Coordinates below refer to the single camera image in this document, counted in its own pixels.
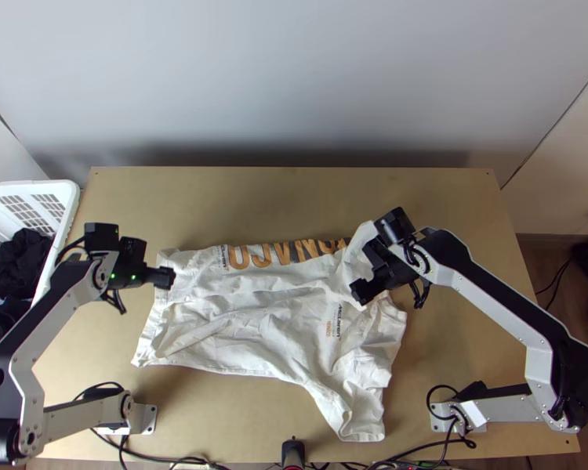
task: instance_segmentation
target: wooden table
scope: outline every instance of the wooden table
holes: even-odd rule
[[[474,259],[534,298],[492,171],[443,168],[94,168],[71,238],[85,222],[112,222],[121,235],[147,240],[147,262],[163,248],[254,244],[351,235],[365,220],[402,206],[416,227],[451,230]],[[393,292],[408,327],[385,392],[381,443],[342,443],[307,392],[276,379],[224,376],[185,367],[130,364],[153,302],[153,288],[123,291],[129,312],[85,305],[48,347],[35,372],[46,404],[71,400],[114,380],[142,403],[159,406],[152,436],[135,450],[167,456],[204,454],[221,462],[272,462],[281,443],[303,439],[311,461],[370,462],[444,436],[430,430],[427,390],[490,387],[524,380],[524,348],[454,291],[433,287],[414,312],[408,288]],[[576,436],[540,424],[494,424],[474,435],[475,450],[454,444],[447,458],[579,451]],[[441,448],[415,454],[437,459]],[[49,444],[43,457],[112,461],[117,451],[90,432]]]

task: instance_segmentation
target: white t-shirt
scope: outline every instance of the white t-shirt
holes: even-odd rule
[[[376,234],[367,222],[348,245],[298,240],[159,253],[176,280],[155,291],[132,363],[295,383],[341,440],[382,440],[382,391],[406,315],[387,293],[362,307],[349,289],[372,276],[362,248]]]

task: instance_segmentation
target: white wall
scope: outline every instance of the white wall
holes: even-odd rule
[[[518,233],[588,233],[588,87],[503,196]]]
[[[21,179],[48,179],[48,176],[0,122],[0,182]]]
[[[0,111],[77,180],[258,143],[439,150],[398,163],[504,181],[587,79],[588,0],[0,2]]]

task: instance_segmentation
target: floor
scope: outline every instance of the floor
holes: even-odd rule
[[[568,251],[562,242],[544,240],[521,240],[521,250],[536,289],[545,287],[557,269],[568,258]],[[544,306],[550,297],[550,292],[539,296],[540,305]],[[569,266],[559,293],[550,308],[553,315],[562,320],[573,336],[588,344],[588,279],[574,265]],[[557,456],[538,456],[531,458],[535,470],[588,470],[588,425],[579,433],[582,452],[579,454],[564,454]],[[469,470],[530,470],[529,463],[524,457],[480,459],[450,462],[455,468]],[[166,468],[165,465],[132,463],[128,467],[132,470],[155,470]],[[229,465],[232,470],[264,470],[265,464]],[[119,468],[117,462],[87,462],[87,461],[51,461],[38,459],[27,466],[28,470],[111,470]],[[330,470],[341,468],[331,465]]]

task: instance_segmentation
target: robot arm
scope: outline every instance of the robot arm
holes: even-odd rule
[[[401,208],[375,222],[379,236],[364,253],[373,278],[350,285],[362,304],[386,289],[408,284],[415,307],[423,306],[431,284],[455,289],[527,348],[526,383],[488,389],[477,381],[443,403],[432,403],[431,427],[447,432],[485,431],[486,423],[545,422],[559,432],[578,432],[588,422],[588,345],[574,339],[546,310],[473,261],[447,230],[416,232]],[[416,280],[423,283],[423,293]],[[444,419],[457,417],[458,420]]]
[[[49,291],[0,340],[0,463],[21,465],[46,443],[87,428],[100,434],[154,431],[157,408],[135,403],[119,387],[89,389],[78,400],[44,407],[32,367],[78,307],[102,299],[123,313],[119,289],[147,282],[170,289],[175,277],[170,268],[148,268],[146,242],[119,240],[118,226],[85,224],[83,241],[88,259],[60,263]]]

